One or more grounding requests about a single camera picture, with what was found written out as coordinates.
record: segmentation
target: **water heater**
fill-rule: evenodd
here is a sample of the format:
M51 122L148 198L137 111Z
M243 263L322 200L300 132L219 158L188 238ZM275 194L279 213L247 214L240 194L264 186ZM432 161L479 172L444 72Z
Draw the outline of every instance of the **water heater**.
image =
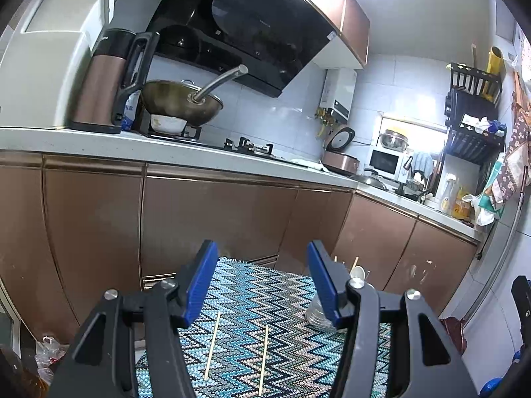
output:
M338 122L346 124L357 73L354 69L328 69L320 107L325 108Z

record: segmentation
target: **blue gripper pad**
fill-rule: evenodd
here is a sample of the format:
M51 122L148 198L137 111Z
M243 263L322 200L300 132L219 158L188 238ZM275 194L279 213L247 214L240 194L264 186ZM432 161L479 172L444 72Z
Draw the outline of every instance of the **blue gripper pad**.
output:
M193 276L187 288L187 303L183 316L185 323L188 324L187 327L199 317L201 308L203 308L206 292L218 263L217 244L213 241L204 243L197 256L200 259L195 271L190 271Z
M308 266L317 289L323 312L334 327L342 324L341 306L346 303L345 286L350 276L341 263L335 263L321 241L312 241L307 247Z

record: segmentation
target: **chopstick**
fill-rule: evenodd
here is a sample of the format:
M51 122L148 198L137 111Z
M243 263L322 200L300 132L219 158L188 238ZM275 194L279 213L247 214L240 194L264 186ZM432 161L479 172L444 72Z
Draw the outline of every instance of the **chopstick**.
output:
M258 396L262 396L262 387L264 386L264 372L266 370L266 355L267 355L267 335L269 333L269 325L265 326L264 338L264 354L262 355L262 369L260 371L260 385L258 386Z
M212 362L212 354L214 352L214 343L216 342L216 335L218 333L220 317L221 317L221 311L218 311L218 317L216 318L216 325L214 325L214 333L212 334L212 343L210 344L210 351L208 352L208 359L206 360L206 368L204 370L203 380L208 379L208 371L210 369L210 363Z
M352 268L350 268L350 275L352 275L352 272L354 272L354 268L358 264L359 257L356 256L356 260L354 260L354 265L352 265Z

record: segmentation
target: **wok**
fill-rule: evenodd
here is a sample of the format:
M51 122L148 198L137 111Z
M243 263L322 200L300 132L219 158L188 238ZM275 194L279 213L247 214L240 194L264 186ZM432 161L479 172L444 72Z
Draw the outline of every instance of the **wok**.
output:
M210 92L247 73L249 70L242 64L218 76L203 88L192 81L148 81L142 87L142 103L152 115L174 116L186 120L191 126L201 126L223 109L221 99Z

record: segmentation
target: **blue ball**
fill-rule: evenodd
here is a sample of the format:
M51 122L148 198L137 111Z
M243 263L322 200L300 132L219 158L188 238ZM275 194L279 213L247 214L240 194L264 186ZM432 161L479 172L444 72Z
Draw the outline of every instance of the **blue ball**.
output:
M497 388L501 380L501 377L496 377L492 380L487 381L487 383L485 383L485 386L483 386L481 389L480 398L487 398Z

